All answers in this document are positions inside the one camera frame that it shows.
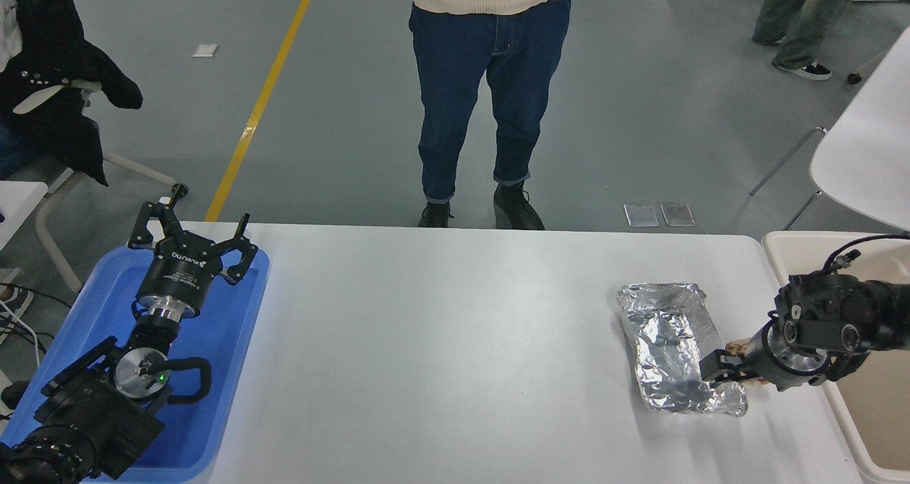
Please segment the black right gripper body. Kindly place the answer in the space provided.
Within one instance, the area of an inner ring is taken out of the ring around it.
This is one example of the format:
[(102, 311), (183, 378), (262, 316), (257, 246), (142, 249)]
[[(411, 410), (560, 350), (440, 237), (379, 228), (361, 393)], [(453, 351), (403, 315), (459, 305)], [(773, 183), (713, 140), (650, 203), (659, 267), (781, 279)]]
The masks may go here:
[(742, 374), (747, 382), (773, 384), (779, 392), (788, 388), (787, 374), (771, 350), (770, 338), (776, 322), (769, 320), (749, 340), (742, 355)]

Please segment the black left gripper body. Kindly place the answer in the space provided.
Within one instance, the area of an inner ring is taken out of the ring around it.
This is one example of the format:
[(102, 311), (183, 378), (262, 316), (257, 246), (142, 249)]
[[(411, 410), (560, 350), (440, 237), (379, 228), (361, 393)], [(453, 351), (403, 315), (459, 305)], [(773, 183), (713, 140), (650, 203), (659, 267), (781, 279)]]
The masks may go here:
[(225, 250), (215, 250), (215, 243), (205, 238), (179, 243), (166, 238), (156, 244), (155, 257), (149, 267), (136, 300), (150, 307), (159, 299), (173, 299), (186, 307), (201, 307), (216, 274), (223, 269)]

